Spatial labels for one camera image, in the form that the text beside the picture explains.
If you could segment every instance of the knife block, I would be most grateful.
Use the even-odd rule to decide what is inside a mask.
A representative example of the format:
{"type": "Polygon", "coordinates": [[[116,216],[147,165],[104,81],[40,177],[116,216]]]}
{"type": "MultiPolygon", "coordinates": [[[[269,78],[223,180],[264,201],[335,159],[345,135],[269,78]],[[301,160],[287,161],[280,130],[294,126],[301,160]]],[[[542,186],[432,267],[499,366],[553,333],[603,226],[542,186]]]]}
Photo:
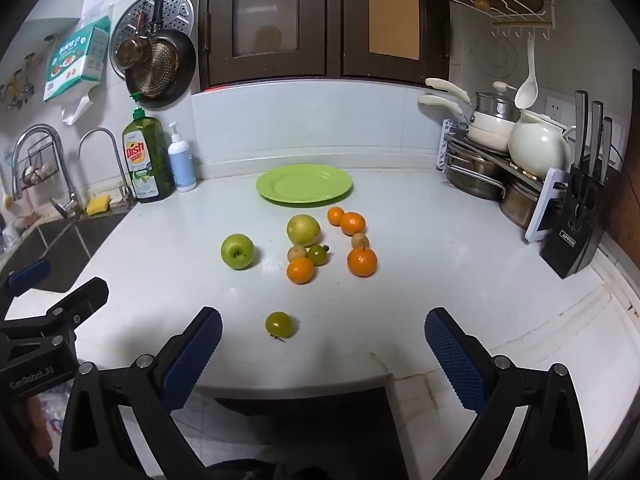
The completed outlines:
{"type": "MultiPolygon", "coordinates": [[[[594,174],[600,174],[602,161],[594,174]]],[[[562,279],[589,265],[602,240],[611,208],[612,190],[620,173],[609,167],[604,185],[575,166],[571,167],[562,211],[540,255],[562,279]]]]}

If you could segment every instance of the wall socket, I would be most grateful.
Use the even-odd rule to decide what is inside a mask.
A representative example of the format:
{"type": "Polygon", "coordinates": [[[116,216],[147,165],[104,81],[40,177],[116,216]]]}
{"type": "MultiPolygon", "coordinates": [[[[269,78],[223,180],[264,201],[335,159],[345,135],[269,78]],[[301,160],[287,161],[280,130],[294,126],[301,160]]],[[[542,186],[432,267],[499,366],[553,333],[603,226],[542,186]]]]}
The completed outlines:
{"type": "Polygon", "coordinates": [[[571,126],[575,123],[575,105],[556,99],[555,97],[546,98],[546,115],[559,123],[571,126]]]}

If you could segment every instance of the orange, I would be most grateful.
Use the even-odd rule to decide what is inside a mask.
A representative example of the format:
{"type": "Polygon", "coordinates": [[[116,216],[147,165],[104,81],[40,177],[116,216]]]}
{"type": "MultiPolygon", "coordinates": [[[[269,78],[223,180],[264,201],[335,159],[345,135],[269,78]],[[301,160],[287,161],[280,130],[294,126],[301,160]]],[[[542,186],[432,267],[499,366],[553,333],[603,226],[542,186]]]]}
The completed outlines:
{"type": "Polygon", "coordinates": [[[345,213],[340,220],[342,232],[349,236],[364,232],[366,226],[367,223],[364,221],[364,217],[358,213],[345,213]]]}
{"type": "Polygon", "coordinates": [[[287,267],[287,277],[298,285],[308,282],[316,272],[313,262],[309,258],[296,258],[287,267]]]}
{"type": "Polygon", "coordinates": [[[376,272],[378,257],[368,247],[357,247],[347,256],[347,266],[352,274],[366,278],[376,272]]]}
{"type": "Polygon", "coordinates": [[[326,212],[326,217],[331,225],[340,225],[342,215],[344,215],[344,210],[341,207],[332,207],[326,212]]]}

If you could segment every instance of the white countertop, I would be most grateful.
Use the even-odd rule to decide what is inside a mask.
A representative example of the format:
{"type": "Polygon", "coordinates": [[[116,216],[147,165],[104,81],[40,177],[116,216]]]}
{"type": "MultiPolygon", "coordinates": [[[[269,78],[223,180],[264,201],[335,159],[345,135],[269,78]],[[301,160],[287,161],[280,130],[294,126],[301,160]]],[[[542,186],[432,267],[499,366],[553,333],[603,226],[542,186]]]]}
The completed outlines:
{"type": "MultiPolygon", "coordinates": [[[[593,465],[640,384],[640,336],[610,287],[591,267],[560,280],[497,203],[460,192],[439,173],[350,173],[354,189],[340,206],[367,219],[375,275],[348,271],[350,238],[329,225],[328,206],[274,205],[255,192],[255,175],[207,180],[137,205],[87,265],[76,286],[100,276],[110,298],[76,331],[79,358],[129,366],[213,306],[223,338],[200,386],[219,396],[297,397],[386,381],[406,458],[428,479],[474,418],[424,339],[426,314],[445,306],[492,354],[521,367],[567,364],[593,465]],[[332,255],[307,285],[286,277],[286,225],[299,213],[320,222],[332,255]],[[220,258],[222,240],[235,232],[259,248],[247,270],[220,258]],[[265,332],[274,310],[300,322],[287,342],[265,332]]],[[[60,296],[29,291],[8,317],[42,314],[60,296]]]]}

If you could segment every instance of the kitchen knife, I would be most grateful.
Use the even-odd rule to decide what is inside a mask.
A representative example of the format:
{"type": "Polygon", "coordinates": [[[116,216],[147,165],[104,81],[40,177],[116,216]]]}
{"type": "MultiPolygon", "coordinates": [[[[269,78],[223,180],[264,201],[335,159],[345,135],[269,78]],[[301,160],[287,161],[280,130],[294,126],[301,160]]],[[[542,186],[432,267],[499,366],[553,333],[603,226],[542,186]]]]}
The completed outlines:
{"type": "Polygon", "coordinates": [[[575,93],[575,152],[574,166],[580,168],[582,158],[584,156],[584,145],[587,141],[587,126],[589,123],[589,114],[587,105],[589,103],[589,94],[584,90],[578,90],[575,93]]]}
{"type": "Polygon", "coordinates": [[[600,137],[602,136],[602,115],[604,105],[600,101],[591,103],[591,151],[589,153],[589,176],[593,176],[596,160],[600,151],[600,137]]]}
{"type": "Polygon", "coordinates": [[[602,167],[600,168],[600,183],[604,184],[609,168],[609,157],[611,154],[611,136],[613,131],[613,120],[605,117],[602,121],[602,167]]]}

